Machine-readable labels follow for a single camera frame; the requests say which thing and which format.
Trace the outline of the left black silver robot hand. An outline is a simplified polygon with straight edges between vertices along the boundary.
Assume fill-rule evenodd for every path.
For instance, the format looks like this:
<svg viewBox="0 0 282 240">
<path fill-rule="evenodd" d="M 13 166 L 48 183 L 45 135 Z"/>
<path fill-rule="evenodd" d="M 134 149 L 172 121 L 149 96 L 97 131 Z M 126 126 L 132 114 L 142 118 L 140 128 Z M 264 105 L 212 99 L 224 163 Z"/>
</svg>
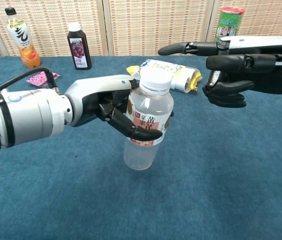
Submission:
<svg viewBox="0 0 282 240">
<path fill-rule="evenodd" d="M 130 75 L 117 74 L 78 79 L 66 90 L 72 107 L 72 127 L 79 127 L 98 118 L 124 136 L 138 141 L 154 141 L 163 136 L 156 129 L 136 126 L 124 115 L 129 94 L 139 87 Z"/>
</svg>

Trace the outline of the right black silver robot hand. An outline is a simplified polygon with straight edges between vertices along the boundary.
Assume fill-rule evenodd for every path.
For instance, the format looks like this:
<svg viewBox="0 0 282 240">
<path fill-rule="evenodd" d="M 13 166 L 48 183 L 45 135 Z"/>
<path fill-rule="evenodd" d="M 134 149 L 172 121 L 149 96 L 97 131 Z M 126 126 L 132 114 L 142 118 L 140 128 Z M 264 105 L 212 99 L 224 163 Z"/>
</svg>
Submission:
<svg viewBox="0 0 282 240">
<path fill-rule="evenodd" d="M 158 50 L 161 56 L 205 56 L 210 71 L 202 90 L 211 104 L 246 106 L 242 92 L 282 95 L 282 36 L 226 36 L 217 42 L 179 42 Z"/>
</svg>

